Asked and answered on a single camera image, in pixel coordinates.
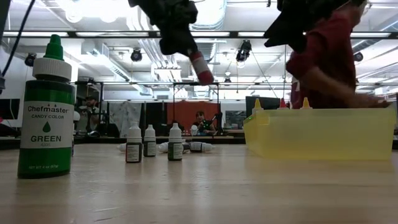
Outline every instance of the red shirt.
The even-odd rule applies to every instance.
[[[335,12],[327,21],[320,22],[307,33],[307,48],[301,54],[293,52],[286,64],[286,70],[296,79],[318,66],[326,75],[350,86],[355,91],[356,73],[351,46],[352,26],[349,20]],[[307,97],[312,108],[347,108],[339,99],[309,90],[300,83],[299,91],[293,86],[293,109],[302,107]]]

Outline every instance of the yellow bottle tip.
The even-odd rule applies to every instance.
[[[254,109],[260,109],[261,108],[261,103],[260,103],[260,99],[257,98],[256,102],[254,104]]]
[[[310,106],[310,102],[308,101],[307,97],[304,98],[302,109],[312,109],[312,107]]]

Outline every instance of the orange wall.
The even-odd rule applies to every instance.
[[[192,124],[196,121],[197,111],[203,111],[206,119],[211,119],[218,113],[217,103],[208,102],[178,102],[175,103],[175,119],[185,130],[191,128]],[[173,103],[167,105],[167,123],[173,121]]]

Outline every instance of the green bottle cap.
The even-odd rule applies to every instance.
[[[63,47],[61,45],[61,37],[59,35],[51,35],[50,43],[47,44],[44,57],[63,60]]]

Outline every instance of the white curtain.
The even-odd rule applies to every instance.
[[[141,115],[141,103],[110,102],[109,122],[115,124],[120,132],[121,138],[126,138],[132,122],[138,122]]]

